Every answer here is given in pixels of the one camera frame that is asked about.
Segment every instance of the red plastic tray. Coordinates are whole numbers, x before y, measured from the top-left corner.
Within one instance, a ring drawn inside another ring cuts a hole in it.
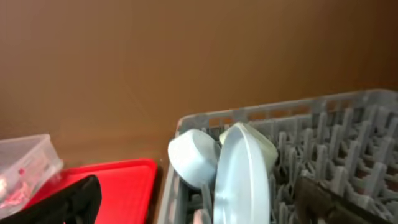
[[[59,182],[45,184],[30,201],[38,201],[76,181],[96,175],[101,183],[102,203],[96,224],[144,223],[156,176],[152,160],[132,160],[97,164],[64,170]]]

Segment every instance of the gray dish rack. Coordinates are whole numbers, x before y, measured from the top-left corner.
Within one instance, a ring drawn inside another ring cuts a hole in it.
[[[300,175],[398,223],[396,92],[368,90],[195,114],[178,122],[175,135],[195,128],[218,140],[238,121],[259,130],[279,151],[269,176],[271,223],[298,223],[291,192]],[[275,175],[281,172],[287,184],[277,183]],[[188,209],[198,194],[170,166],[157,223],[190,223],[193,212]]]

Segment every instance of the white plate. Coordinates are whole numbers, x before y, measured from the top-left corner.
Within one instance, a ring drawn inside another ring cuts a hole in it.
[[[256,139],[232,127],[218,161],[214,224],[268,224],[269,200],[266,164]]]

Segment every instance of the brown backdrop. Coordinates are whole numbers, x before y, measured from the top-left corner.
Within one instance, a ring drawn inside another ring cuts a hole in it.
[[[0,137],[170,138],[186,114],[396,88],[396,1],[0,0]]]

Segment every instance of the wooden table surface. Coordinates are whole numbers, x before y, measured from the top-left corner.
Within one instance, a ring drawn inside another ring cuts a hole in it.
[[[156,223],[162,201],[165,176],[169,167],[168,139],[123,139],[107,142],[91,142],[78,146],[57,146],[58,155],[65,168],[121,161],[126,159],[153,159],[158,165],[155,186],[149,205],[146,223]]]

